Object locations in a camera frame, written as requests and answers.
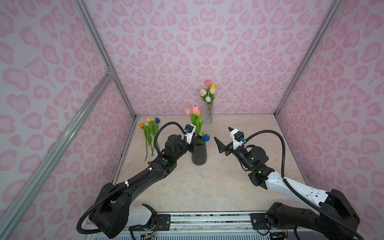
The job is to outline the peach pink tulip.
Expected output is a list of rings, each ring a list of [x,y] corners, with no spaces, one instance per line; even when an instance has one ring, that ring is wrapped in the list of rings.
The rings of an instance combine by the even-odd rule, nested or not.
[[[192,110],[191,110],[191,109],[186,109],[185,112],[186,112],[186,115],[187,115],[187,116],[189,116],[189,115],[192,114]]]

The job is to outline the clear glass vase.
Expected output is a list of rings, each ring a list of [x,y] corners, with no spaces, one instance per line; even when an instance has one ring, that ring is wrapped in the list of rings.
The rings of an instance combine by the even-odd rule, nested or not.
[[[212,104],[205,104],[204,121],[206,125],[211,125],[214,118],[214,106]]]

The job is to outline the black tapered vase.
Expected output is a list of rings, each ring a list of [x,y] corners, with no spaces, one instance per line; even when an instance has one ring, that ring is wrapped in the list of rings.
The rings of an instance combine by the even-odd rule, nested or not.
[[[192,162],[195,165],[201,166],[207,162],[207,158],[207,144],[203,143],[202,145],[196,146],[192,153]]]

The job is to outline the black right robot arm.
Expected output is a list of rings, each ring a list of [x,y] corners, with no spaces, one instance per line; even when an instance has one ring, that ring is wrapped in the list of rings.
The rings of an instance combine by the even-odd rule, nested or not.
[[[244,137],[244,133],[229,128],[232,142],[223,144],[214,138],[219,152],[226,156],[233,155],[239,161],[244,171],[248,172],[251,183],[256,187],[280,193],[300,204],[304,208],[293,208],[275,202],[265,215],[266,222],[271,228],[292,225],[296,235],[298,227],[313,230],[323,234],[328,240],[361,240],[358,233],[360,217],[346,196],[336,190],[325,191],[301,184],[285,175],[286,145],[283,137],[276,131],[263,130]],[[261,134],[273,134],[280,139],[282,145],[282,160],[280,172],[266,165],[269,157],[266,151],[248,141]]]

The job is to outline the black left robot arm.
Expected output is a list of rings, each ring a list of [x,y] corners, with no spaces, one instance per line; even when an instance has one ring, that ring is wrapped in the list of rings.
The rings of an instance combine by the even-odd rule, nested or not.
[[[149,205],[141,205],[131,210],[132,202],[146,189],[166,178],[177,166],[177,161],[187,152],[193,153],[200,136],[197,126],[188,124],[182,127],[177,122],[168,122],[159,130],[175,125],[181,130],[180,135],[170,135],[164,149],[159,148],[158,135],[154,137],[156,158],[148,167],[134,177],[117,185],[104,185],[95,201],[77,222],[76,230],[82,235],[104,233],[113,239],[125,228],[144,226],[151,229],[155,224],[157,212]]]

